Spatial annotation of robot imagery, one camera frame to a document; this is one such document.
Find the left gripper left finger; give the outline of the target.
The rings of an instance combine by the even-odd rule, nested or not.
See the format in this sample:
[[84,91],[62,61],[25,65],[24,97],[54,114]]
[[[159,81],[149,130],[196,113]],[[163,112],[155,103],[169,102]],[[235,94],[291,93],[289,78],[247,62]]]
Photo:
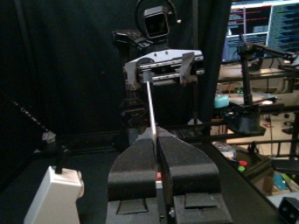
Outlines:
[[155,154],[138,139],[117,156],[106,181],[106,224],[156,224]]

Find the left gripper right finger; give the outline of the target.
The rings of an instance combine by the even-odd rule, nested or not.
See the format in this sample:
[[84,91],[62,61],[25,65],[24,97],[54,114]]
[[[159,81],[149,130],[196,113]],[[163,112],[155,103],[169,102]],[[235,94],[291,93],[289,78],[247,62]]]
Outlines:
[[232,224],[219,168],[207,154],[161,128],[156,142],[171,224]]

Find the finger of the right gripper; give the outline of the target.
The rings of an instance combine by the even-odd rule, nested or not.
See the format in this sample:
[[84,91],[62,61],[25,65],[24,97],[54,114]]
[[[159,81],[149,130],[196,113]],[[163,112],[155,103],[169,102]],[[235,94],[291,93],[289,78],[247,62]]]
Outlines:
[[183,85],[197,80],[196,75],[192,73],[193,59],[195,54],[192,52],[188,52],[181,56],[180,83]]
[[136,63],[128,62],[124,66],[125,69],[125,79],[126,79],[126,85],[129,90],[137,90],[141,88],[140,83],[137,82],[136,78]]

